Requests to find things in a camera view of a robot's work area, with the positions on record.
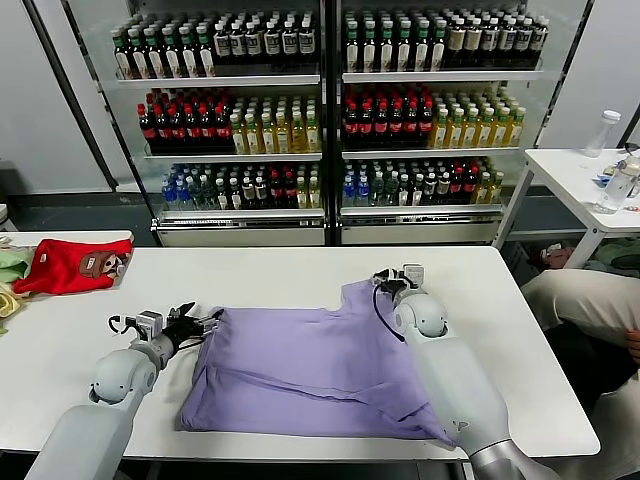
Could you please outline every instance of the white bottle cap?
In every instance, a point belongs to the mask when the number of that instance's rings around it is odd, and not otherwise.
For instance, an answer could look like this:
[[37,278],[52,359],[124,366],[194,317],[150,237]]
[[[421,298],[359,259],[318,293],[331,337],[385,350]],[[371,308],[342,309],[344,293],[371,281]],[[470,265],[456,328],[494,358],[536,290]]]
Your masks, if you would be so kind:
[[620,119],[622,118],[622,115],[620,115],[618,112],[614,110],[605,110],[604,112],[602,112],[602,118],[607,123],[615,125],[620,121]]

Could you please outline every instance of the person's leg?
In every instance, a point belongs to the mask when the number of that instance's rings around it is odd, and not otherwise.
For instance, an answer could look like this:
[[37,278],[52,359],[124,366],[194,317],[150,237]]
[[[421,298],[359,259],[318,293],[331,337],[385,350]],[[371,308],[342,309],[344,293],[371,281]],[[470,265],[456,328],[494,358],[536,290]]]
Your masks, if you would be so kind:
[[640,280],[591,270],[547,270],[522,293],[543,330],[570,321],[584,333],[626,347],[640,328]]

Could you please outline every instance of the table leg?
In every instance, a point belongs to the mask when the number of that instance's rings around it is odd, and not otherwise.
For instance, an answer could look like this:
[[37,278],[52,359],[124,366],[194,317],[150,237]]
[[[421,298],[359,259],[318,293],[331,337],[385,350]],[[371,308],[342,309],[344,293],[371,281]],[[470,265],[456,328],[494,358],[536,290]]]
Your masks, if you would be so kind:
[[529,162],[527,161],[525,163],[524,172],[522,172],[522,175],[520,175],[518,185],[516,185],[516,189],[513,191],[513,196],[511,197],[509,206],[507,207],[506,212],[504,212],[502,222],[500,222],[500,226],[498,227],[496,236],[493,239],[493,243],[491,244],[492,247],[500,250],[502,248],[502,245],[504,245],[504,242],[506,241],[507,236],[511,231],[511,227],[513,227],[513,222],[516,219],[518,210],[520,210],[520,205],[522,205],[522,201],[527,195],[527,190],[529,190],[531,180],[533,180],[533,171],[529,168]]
[[597,228],[590,228],[573,251],[564,268],[582,268],[605,237],[605,233]]

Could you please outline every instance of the display refrigerator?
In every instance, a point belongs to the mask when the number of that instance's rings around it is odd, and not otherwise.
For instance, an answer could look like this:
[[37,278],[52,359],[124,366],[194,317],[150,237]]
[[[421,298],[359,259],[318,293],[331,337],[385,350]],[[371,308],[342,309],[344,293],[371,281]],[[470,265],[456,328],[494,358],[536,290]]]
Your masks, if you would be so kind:
[[163,245],[311,246],[491,242],[589,2],[62,5]]

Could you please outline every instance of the lavender shirt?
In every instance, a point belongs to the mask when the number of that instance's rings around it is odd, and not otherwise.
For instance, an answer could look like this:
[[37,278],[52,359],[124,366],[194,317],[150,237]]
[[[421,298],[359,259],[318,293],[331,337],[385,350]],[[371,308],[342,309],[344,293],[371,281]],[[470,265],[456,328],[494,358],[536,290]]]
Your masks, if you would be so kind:
[[[181,413],[187,430],[439,438],[451,444],[408,347],[376,317],[373,285],[327,309],[229,308],[204,342]],[[392,302],[378,294],[389,318]]]

